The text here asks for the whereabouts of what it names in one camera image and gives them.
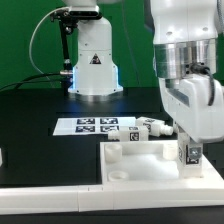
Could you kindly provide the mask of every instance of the blue light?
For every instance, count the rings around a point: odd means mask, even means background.
[[[73,67],[73,77],[72,77],[73,85],[72,85],[72,89],[75,89],[75,75],[76,75],[76,69],[75,69],[75,67]]]

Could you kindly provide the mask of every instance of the green screen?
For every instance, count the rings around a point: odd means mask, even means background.
[[[121,3],[100,5],[104,17],[113,27],[113,60],[119,67],[120,84],[124,87],[158,86],[152,67],[153,35],[144,27],[143,2],[126,0],[124,14]],[[1,2],[0,87],[38,74],[29,61],[30,38],[39,21],[48,12],[61,6],[64,6],[61,0]],[[223,40],[223,37],[219,37],[219,72],[215,76],[219,80],[224,80]],[[77,62],[77,31],[68,37],[68,41],[74,65]],[[62,70],[62,47],[57,21],[51,23],[48,19],[41,26],[33,45],[33,58],[45,73]],[[50,85],[32,84],[26,87]]]

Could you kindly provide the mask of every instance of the black tabletop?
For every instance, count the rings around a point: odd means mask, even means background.
[[[99,143],[104,135],[53,136],[58,118],[146,116],[172,120],[158,88],[128,88],[108,102],[88,103],[63,96],[59,89],[10,90],[0,94],[0,187],[100,184]],[[215,145],[222,148],[223,143]],[[205,146],[210,153],[213,144]],[[224,207],[160,208],[85,213],[1,216],[0,223],[223,223]]]

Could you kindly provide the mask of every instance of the small white object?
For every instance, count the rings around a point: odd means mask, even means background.
[[[122,182],[129,180],[129,174],[124,171],[113,171],[108,174],[110,182]]]
[[[136,126],[146,126],[149,135],[159,137],[160,135],[172,135],[173,127],[165,125],[165,121],[153,118],[140,117],[135,122]]]
[[[119,141],[147,141],[148,129],[144,126],[120,127],[119,130],[109,131],[108,139]]]
[[[163,146],[163,158],[166,160],[175,160],[177,158],[177,145],[166,144]]]
[[[0,148],[0,166],[2,165],[2,149]]]
[[[120,144],[108,144],[105,146],[105,158],[109,163],[119,162],[122,159],[122,146]]]

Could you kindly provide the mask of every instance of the white block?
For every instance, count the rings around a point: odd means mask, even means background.
[[[80,186],[79,211],[113,210],[112,186]]]
[[[0,189],[0,214],[78,211],[77,187]]]

